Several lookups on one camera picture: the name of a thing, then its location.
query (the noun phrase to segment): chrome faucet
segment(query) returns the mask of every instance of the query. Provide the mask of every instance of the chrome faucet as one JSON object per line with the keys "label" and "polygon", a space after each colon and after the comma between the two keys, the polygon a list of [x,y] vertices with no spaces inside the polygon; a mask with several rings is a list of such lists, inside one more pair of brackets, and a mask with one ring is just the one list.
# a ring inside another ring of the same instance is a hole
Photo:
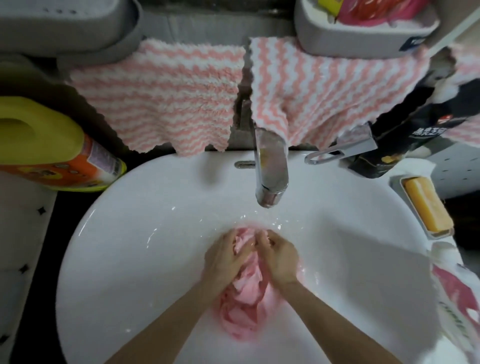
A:
{"label": "chrome faucet", "polygon": [[260,206],[278,204],[288,187],[288,148],[277,134],[255,125],[252,127],[257,188],[255,196]]}

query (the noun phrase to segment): soap dish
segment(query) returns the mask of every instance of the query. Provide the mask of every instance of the soap dish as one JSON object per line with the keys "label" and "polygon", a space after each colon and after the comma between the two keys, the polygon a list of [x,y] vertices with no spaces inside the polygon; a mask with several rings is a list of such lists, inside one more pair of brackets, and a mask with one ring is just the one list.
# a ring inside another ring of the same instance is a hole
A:
{"label": "soap dish", "polygon": [[420,225],[423,228],[423,231],[427,235],[429,240],[438,240],[438,239],[443,239],[446,238],[447,236],[453,236],[454,234],[454,228],[444,230],[444,231],[439,231],[439,232],[433,232],[429,231],[427,227],[425,226],[423,220],[421,219],[417,209],[413,205],[412,200],[410,199],[410,196],[407,194],[407,191],[405,190],[405,187],[403,185],[403,182],[405,180],[409,180],[411,178],[416,178],[416,177],[423,177],[419,175],[402,175],[402,176],[395,176],[390,178],[390,186],[393,188],[393,190],[405,201],[405,203],[410,207],[410,210],[412,210],[413,214],[419,221]]}

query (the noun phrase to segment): white sink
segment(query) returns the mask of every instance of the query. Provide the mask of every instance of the white sink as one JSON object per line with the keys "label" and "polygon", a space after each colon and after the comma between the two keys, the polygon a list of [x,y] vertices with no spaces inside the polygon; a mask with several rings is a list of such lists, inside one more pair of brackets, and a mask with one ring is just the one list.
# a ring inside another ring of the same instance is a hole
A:
{"label": "white sink", "polygon": [[[404,363],[439,336],[425,236],[386,179],[340,164],[303,163],[272,209],[257,205],[253,152],[161,157],[115,182],[92,205],[65,254],[57,324],[69,363],[102,363],[199,278],[211,242],[254,221],[296,245],[304,284]],[[284,304],[254,342],[238,342],[207,312],[176,363],[328,363]]]}

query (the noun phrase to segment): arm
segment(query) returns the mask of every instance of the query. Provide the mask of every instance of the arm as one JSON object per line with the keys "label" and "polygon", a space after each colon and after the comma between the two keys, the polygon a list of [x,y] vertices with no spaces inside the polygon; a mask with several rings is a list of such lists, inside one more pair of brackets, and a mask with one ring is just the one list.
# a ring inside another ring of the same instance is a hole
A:
{"label": "arm", "polygon": [[274,231],[257,235],[257,250],[274,286],[300,316],[333,364],[400,364],[389,351],[353,326],[297,280],[298,253]]}
{"label": "arm", "polygon": [[255,240],[246,243],[234,255],[236,231],[231,230],[216,241],[205,254],[202,279],[116,352],[107,364],[170,364],[175,361],[200,316],[228,286],[253,250]]}

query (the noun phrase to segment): detergent bottle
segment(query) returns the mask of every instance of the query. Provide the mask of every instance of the detergent bottle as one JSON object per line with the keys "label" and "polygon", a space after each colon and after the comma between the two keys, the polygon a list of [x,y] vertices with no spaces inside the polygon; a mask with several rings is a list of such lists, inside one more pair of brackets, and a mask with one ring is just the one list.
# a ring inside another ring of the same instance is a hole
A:
{"label": "detergent bottle", "polygon": [[54,190],[94,192],[126,169],[68,116],[24,97],[0,97],[0,170]]}

